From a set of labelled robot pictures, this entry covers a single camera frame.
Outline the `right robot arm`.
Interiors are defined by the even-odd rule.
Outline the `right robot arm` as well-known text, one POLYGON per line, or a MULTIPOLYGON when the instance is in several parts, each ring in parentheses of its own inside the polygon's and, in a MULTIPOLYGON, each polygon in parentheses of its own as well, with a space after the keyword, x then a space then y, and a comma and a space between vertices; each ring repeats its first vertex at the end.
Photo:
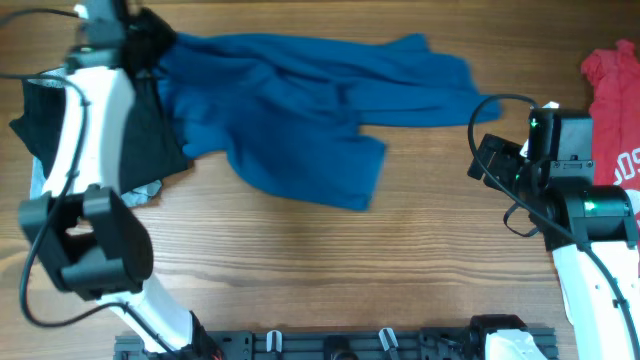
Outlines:
POLYGON ((529 138, 487 134, 473 146, 472 178, 529 212, 557 271, 582 359, 639 356, 638 231, 619 186, 594 182, 593 120, 582 111, 535 108, 529 138))

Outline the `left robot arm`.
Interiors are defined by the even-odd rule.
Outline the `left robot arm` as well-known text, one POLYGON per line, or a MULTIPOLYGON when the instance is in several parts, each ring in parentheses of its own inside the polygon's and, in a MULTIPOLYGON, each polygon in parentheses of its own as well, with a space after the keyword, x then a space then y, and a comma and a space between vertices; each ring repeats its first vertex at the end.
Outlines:
POLYGON ((153 45, 133 30, 136 19, 124 1, 82 1, 74 14, 88 42, 70 50, 63 74, 49 77, 64 86, 66 98, 54 165, 42 195, 19 208, 31 244, 19 288, 23 316, 59 328, 110 309, 140 336, 151 359, 221 359, 195 314, 154 275, 150 236, 120 196, 134 79, 153 45), (95 307, 67 320, 37 319, 28 304, 34 262, 59 291, 95 307))

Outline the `blue t-shirt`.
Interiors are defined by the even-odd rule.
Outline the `blue t-shirt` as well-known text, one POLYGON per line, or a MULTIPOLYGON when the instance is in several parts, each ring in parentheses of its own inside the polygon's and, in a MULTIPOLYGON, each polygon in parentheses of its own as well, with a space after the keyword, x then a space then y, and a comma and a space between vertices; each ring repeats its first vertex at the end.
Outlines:
POLYGON ((463 59, 421 34, 371 45, 182 33, 154 73, 187 157, 221 151, 261 191, 353 211, 369 207, 386 152, 362 126, 463 126, 502 113, 463 59))

